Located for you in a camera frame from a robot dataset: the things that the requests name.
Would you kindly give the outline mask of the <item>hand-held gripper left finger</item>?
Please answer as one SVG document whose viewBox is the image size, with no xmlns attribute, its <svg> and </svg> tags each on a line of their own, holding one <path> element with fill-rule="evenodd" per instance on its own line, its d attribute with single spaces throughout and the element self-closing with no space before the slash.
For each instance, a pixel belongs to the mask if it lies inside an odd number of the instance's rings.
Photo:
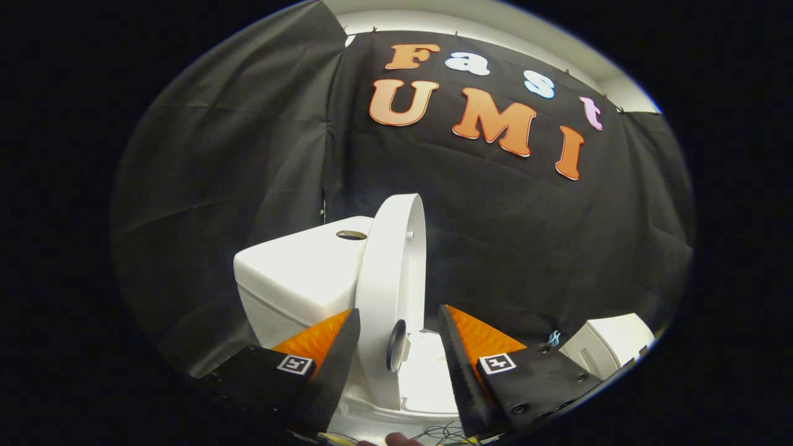
<svg viewBox="0 0 793 446">
<path fill-rule="evenodd" d="M 359 311 L 349 308 L 275 347 L 243 347 L 198 383 L 266 426 L 314 437 L 339 406 L 360 332 Z"/>
</svg>

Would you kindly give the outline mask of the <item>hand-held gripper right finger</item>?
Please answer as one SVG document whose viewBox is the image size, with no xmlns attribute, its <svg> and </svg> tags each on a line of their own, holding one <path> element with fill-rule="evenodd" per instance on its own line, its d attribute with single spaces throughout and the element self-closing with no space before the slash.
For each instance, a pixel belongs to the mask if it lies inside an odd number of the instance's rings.
<svg viewBox="0 0 793 446">
<path fill-rule="evenodd" d="M 438 321 L 468 437 L 533 434 L 602 386 L 601 378 L 547 343 L 521 343 L 450 305 L 439 307 Z"/>
</svg>

